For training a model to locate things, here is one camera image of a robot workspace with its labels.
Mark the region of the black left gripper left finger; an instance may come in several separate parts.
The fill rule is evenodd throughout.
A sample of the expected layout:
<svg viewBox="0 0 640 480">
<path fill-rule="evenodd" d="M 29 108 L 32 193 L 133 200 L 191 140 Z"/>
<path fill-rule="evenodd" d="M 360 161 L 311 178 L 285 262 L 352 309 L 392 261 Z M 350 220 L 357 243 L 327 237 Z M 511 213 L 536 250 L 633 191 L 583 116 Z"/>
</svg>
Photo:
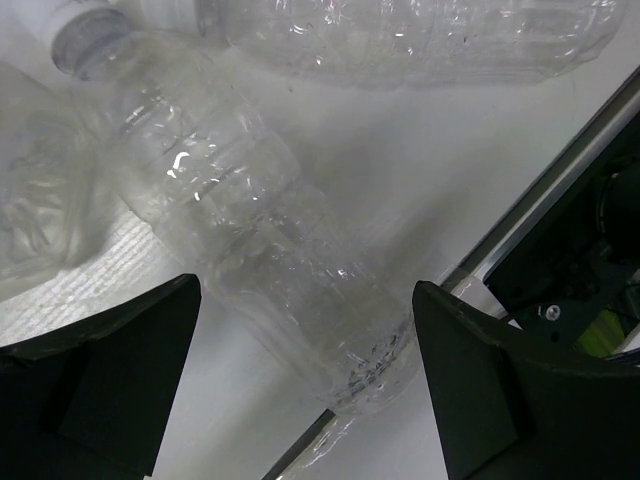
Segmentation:
<svg viewBox="0 0 640 480">
<path fill-rule="evenodd" d="M 4 479 L 152 475 L 201 305 L 183 274 L 1 349 Z"/>
</svg>

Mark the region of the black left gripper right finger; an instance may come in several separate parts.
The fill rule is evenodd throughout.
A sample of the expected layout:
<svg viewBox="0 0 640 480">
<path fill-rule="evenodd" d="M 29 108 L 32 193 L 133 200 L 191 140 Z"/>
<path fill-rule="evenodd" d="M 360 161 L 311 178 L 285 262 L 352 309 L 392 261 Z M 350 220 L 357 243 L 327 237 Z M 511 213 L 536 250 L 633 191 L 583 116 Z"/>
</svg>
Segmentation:
<svg viewBox="0 0 640 480">
<path fill-rule="evenodd" d="M 639 371 L 503 323 L 421 281 L 412 296 L 451 479 L 635 479 Z"/>
</svg>

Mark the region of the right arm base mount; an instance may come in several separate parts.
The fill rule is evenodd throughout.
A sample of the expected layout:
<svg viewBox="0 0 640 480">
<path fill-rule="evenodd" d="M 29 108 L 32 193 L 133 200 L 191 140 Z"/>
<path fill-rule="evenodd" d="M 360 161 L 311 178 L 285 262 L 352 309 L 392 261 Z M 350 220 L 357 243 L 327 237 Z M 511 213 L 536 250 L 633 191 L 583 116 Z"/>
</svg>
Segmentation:
<svg viewBox="0 0 640 480">
<path fill-rule="evenodd" d="M 475 308 L 606 358 L 639 333 L 639 78 L 630 76 L 449 277 Z"/>
</svg>

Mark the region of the clear upright-lying bottle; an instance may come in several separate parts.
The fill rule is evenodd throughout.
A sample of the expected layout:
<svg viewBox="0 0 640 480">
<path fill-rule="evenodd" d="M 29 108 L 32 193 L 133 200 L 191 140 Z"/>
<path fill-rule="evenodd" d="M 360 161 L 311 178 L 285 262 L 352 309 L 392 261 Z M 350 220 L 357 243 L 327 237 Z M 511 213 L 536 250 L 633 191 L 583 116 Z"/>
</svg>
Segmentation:
<svg viewBox="0 0 640 480">
<path fill-rule="evenodd" d="M 401 395 L 417 370 L 407 305 L 218 66 L 105 1 L 68 1 L 60 17 L 52 59 L 136 216 L 328 408 Z"/>
</svg>

